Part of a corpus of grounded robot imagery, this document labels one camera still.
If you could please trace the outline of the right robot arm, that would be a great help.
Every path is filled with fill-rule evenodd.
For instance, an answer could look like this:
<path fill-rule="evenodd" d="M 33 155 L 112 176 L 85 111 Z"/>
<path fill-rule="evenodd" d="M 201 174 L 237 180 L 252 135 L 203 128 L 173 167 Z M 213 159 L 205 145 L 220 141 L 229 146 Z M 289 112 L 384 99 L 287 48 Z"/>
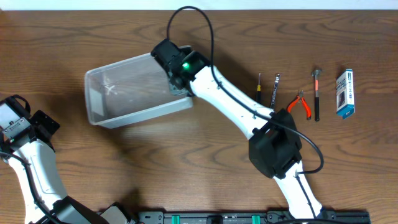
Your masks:
<path fill-rule="evenodd" d="M 177 47 L 168 39 L 154 47 L 151 56 L 178 90 L 188 90 L 218 109 L 248 139 L 249 160 L 264 176 L 276 181 L 290 214 L 296 219 L 320 217 L 321 203 L 305 178 L 301 140 L 292 115 L 254 101 L 201 53 Z"/>

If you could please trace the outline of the blue white cardboard box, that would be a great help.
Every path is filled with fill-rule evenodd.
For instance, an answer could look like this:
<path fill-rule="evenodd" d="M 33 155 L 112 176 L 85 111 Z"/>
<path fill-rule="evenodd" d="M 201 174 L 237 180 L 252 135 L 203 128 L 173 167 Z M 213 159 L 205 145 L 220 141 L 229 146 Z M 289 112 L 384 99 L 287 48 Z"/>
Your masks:
<path fill-rule="evenodd" d="M 346 69 L 336 79 L 336 113 L 343 119 L 354 114 L 354 80 L 353 70 Z"/>

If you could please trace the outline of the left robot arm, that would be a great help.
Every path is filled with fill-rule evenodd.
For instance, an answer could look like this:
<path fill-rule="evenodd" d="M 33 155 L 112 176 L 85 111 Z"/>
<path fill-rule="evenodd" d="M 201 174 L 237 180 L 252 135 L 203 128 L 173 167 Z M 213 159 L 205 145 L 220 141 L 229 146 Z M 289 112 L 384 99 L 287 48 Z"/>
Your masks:
<path fill-rule="evenodd" d="M 1 101 L 1 160 L 17 175 L 26 223 L 138 223 L 115 202 L 95 212 L 67 194 L 56 166 L 51 138 L 60 125 L 28 101 L 12 95 Z"/>

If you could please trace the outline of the small hammer black orange handle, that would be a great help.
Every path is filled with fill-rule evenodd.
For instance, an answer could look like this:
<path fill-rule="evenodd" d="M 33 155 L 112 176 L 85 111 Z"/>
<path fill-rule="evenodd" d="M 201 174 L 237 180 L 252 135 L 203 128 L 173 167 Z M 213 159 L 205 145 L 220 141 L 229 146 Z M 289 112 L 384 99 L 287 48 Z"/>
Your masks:
<path fill-rule="evenodd" d="M 319 76 L 321 74 L 322 70 L 320 68 L 315 69 L 312 72 L 312 77 L 314 78 L 315 81 L 315 121 L 320 120 L 320 97 L 319 97 Z"/>

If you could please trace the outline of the clear plastic container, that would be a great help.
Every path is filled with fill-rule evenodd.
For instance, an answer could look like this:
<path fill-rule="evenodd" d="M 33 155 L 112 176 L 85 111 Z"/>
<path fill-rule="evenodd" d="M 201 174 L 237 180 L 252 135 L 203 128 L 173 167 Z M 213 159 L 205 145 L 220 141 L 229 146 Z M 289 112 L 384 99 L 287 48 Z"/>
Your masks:
<path fill-rule="evenodd" d="M 193 107 L 186 93 L 172 94 L 166 72 L 150 53 L 87 71 L 85 103 L 90 124 L 108 129 Z"/>

